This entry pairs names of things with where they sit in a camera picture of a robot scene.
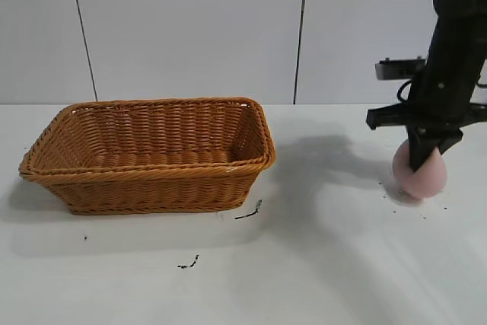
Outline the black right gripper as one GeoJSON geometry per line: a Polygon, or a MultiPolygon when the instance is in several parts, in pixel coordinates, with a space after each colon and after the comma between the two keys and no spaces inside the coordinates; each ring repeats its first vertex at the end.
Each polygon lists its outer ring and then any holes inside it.
{"type": "Polygon", "coordinates": [[[426,58],[386,58],[376,64],[379,80],[404,83],[396,94],[399,102],[369,110],[367,125],[405,126],[409,166],[416,172],[436,146],[443,155],[462,141],[459,128],[481,120],[470,100],[485,59],[484,15],[438,18],[426,58]]]}

